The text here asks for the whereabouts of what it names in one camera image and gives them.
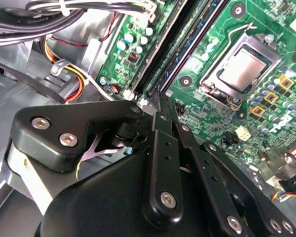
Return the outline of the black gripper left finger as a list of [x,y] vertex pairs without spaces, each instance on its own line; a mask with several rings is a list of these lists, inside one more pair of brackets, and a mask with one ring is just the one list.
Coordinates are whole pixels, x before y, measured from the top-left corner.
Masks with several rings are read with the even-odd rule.
[[150,222],[178,222],[183,215],[176,105],[154,94],[140,108],[128,100],[28,107],[10,133],[10,158],[34,159],[65,173],[80,162],[130,147],[148,158],[143,210]]

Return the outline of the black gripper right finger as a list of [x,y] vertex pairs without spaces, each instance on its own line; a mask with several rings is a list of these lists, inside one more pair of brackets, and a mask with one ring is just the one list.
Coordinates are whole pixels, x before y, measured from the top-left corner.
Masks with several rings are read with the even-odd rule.
[[199,145],[179,122],[175,101],[164,96],[175,126],[180,164],[192,172],[212,237],[296,237],[293,223],[212,142]]

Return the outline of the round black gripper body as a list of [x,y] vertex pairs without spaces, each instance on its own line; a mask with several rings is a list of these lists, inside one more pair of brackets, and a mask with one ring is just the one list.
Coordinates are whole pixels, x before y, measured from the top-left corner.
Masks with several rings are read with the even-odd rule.
[[184,213],[168,230],[142,210],[147,160],[129,156],[62,190],[49,205],[38,237],[219,237],[204,214],[194,177],[180,170]]

